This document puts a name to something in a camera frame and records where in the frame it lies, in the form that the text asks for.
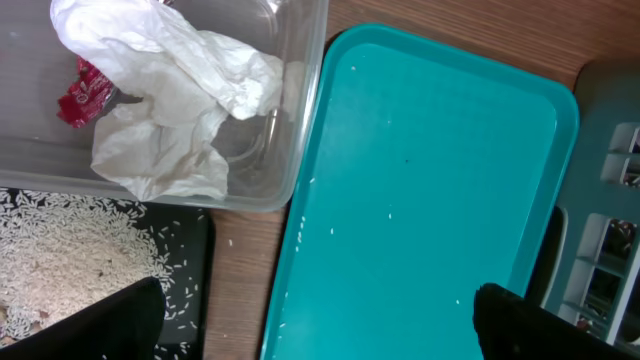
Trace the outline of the red foil wrapper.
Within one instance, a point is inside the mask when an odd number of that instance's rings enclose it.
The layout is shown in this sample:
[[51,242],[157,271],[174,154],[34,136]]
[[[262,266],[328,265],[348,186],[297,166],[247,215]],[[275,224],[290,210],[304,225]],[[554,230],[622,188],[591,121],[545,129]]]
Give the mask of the red foil wrapper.
[[99,69],[79,56],[76,70],[76,81],[57,101],[57,116],[71,127],[81,128],[104,110],[115,86]]

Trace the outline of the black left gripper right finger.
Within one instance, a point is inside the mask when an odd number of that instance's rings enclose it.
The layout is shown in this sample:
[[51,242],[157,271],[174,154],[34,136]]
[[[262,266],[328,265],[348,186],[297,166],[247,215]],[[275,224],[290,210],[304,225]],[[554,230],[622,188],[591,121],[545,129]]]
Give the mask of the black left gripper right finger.
[[485,360],[635,360],[495,284],[474,296],[473,325]]

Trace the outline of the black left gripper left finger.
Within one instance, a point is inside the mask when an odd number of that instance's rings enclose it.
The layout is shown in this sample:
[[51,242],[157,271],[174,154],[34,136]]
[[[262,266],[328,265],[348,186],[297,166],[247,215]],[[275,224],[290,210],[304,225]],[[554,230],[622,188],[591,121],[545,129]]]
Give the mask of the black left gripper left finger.
[[165,315],[158,279],[147,277],[1,350],[1,360],[152,359]]

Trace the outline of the white napkin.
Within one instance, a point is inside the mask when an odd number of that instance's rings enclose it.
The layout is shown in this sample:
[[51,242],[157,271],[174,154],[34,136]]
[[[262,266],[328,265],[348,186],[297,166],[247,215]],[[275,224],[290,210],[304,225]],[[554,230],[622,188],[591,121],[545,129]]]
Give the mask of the white napkin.
[[67,49],[136,99],[97,121],[93,171],[140,201],[224,198],[229,165],[212,142],[228,117],[276,107],[282,61],[159,1],[54,1],[50,18]]

